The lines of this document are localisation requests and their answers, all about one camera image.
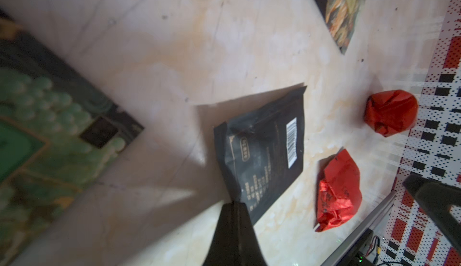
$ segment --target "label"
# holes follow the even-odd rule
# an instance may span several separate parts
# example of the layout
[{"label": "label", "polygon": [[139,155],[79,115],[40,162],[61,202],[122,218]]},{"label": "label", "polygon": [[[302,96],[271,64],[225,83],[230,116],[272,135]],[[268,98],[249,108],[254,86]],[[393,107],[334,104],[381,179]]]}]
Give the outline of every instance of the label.
[{"label": "label", "polygon": [[118,128],[109,120],[100,116],[96,118],[96,120],[91,123],[91,125],[83,131],[82,134],[80,134],[80,138],[94,147],[101,149],[117,133]]},{"label": "label", "polygon": [[248,147],[248,139],[246,137],[240,139],[240,150],[242,151],[242,161],[248,161],[250,159],[250,148]]},{"label": "label", "polygon": [[298,127],[296,125],[296,118],[287,124],[287,159],[288,168],[290,168],[297,159],[296,155],[296,141],[297,141]]}]

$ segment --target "black square pattern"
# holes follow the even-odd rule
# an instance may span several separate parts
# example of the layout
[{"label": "black square pattern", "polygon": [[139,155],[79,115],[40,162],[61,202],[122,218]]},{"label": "black square pattern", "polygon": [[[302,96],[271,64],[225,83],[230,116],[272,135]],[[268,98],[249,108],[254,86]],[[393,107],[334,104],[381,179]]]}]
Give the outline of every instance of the black square pattern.
[{"label": "black square pattern", "polygon": [[456,144],[456,138],[454,137],[450,137],[450,136],[443,136],[442,137],[442,143],[443,144],[447,144],[447,145],[451,145],[451,146],[454,146]]},{"label": "black square pattern", "polygon": [[456,74],[441,74],[438,81],[441,83],[451,83],[455,79],[455,75]]},{"label": "black square pattern", "polygon": [[442,87],[437,87],[435,89],[435,94],[437,96],[448,96],[450,94],[450,89],[451,88],[442,88]]},{"label": "black square pattern", "polygon": [[444,154],[440,154],[440,153],[439,153],[439,154],[437,154],[436,156],[437,156],[437,157],[440,157],[440,158],[451,159],[451,157],[450,157],[450,156],[448,156],[448,155],[444,155]]},{"label": "black square pattern", "polygon": [[390,251],[389,249],[386,250],[386,254],[387,254],[388,256],[392,257],[393,259],[395,259],[395,257],[397,256],[397,255],[395,255],[394,252]]},{"label": "black square pattern", "polygon": [[389,241],[389,247],[391,247],[394,250],[399,250],[399,246],[392,241]]},{"label": "black square pattern", "polygon": [[426,165],[424,163],[418,162],[418,161],[413,161],[413,168],[419,169],[419,170],[424,170],[424,167]]},{"label": "black square pattern", "polygon": [[424,150],[424,149],[418,149],[418,152],[425,153],[425,154],[430,154],[429,151]]},{"label": "black square pattern", "polygon": [[445,170],[437,167],[432,167],[431,173],[443,177],[445,175]]},{"label": "black square pattern", "polygon": [[419,174],[419,173],[416,173],[416,172],[413,172],[413,171],[410,171],[410,174],[413,174],[413,175],[418,175],[418,176],[423,176],[422,174]]},{"label": "black square pattern", "polygon": [[412,261],[414,260],[414,255],[412,255],[412,253],[410,253],[408,251],[404,251],[403,256],[407,257],[408,259],[410,259]]},{"label": "black square pattern", "polygon": [[404,259],[400,259],[400,263],[402,263],[404,266],[411,266],[411,264],[406,262]]},{"label": "black square pattern", "polygon": [[434,141],[435,133],[423,132],[421,139]]},{"label": "black square pattern", "polygon": [[445,131],[453,132],[453,133],[459,133],[460,130],[461,130],[461,125],[451,124],[451,123],[447,123],[447,127],[445,128]]},{"label": "black square pattern", "polygon": [[97,148],[102,148],[117,132],[117,127],[112,125],[107,119],[99,117],[80,134],[80,138]]},{"label": "black square pattern", "polygon": [[424,127],[430,128],[430,129],[437,129],[439,125],[439,121],[432,121],[432,120],[426,120],[426,124]]}]

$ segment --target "crumpled red bag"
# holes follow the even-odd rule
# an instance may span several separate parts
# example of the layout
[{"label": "crumpled red bag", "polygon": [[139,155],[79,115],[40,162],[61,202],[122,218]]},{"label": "crumpled red bag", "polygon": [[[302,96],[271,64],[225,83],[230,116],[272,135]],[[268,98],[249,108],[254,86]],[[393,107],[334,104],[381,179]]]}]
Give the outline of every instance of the crumpled red bag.
[{"label": "crumpled red bag", "polygon": [[404,90],[384,91],[368,98],[364,120],[376,133],[389,137],[416,124],[418,101]]},{"label": "crumpled red bag", "polygon": [[315,230],[322,232],[349,221],[362,203],[360,171],[346,149],[328,163],[325,178],[319,183],[317,221]]}]

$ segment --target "cable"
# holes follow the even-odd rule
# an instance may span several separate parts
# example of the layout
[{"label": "cable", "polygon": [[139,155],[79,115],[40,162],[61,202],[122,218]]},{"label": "cable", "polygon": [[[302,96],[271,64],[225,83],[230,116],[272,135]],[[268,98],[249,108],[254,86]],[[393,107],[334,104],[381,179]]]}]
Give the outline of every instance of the cable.
[{"label": "cable", "polygon": [[376,243],[376,238],[377,236],[373,236],[372,238],[372,241],[370,243],[370,246],[368,247],[368,250],[366,251],[365,253],[365,257],[368,257],[368,255],[370,255],[371,252],[373,252],[373,249],[374,249],[374,246],[373,246],[373,249],[372,249],[372,245]]},{"label": "cable", "polygon": [[378,265],[376,265],[376,266],[389,265],[389,264],[401,264],[401,265],[406,265],[406,264],[404,264],[404,263],[402,263],[402,262],[389,261],[389,262],[383,262],[383,263],[378,264]]},{"label": "cable", "polygon": [[379,254],[381,254],[381,239],[379,239],[379,237],[376,237],[375,246],[376,246],[376,256],[375,256],[375,259],[373,260],[373,265],[376,265],[377,260],[379,258]]},{"label": "cable", "polygon": [[376,241],[378,240],[378,236],[374,236],[373,239],[372,239],[372,242],[370,244],[370,247],[368,247],[368,251],[365,253],[365,257],[368,257],[375,249],[376,247]]}]

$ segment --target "marble floor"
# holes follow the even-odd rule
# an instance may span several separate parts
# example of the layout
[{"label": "marble floor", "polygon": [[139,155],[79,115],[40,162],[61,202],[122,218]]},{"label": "marble floor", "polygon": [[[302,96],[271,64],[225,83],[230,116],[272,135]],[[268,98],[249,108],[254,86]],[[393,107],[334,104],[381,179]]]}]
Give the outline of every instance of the marble floor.
[{"label": "marble floor", "polygon": [[[201,265],[229,199],[213,126],[293,85],[307,86],[304,171],[255,231],[269,265],[320,265],[394,181],[406,135],[366,126],[366,98],[420,93],[405,81],[424,81],[448,3],[367,0],[341,55],[314,0],[0,0],[146,126],[13,265]],[[319,161],[342,147],[363,202],[315,233]]]}]

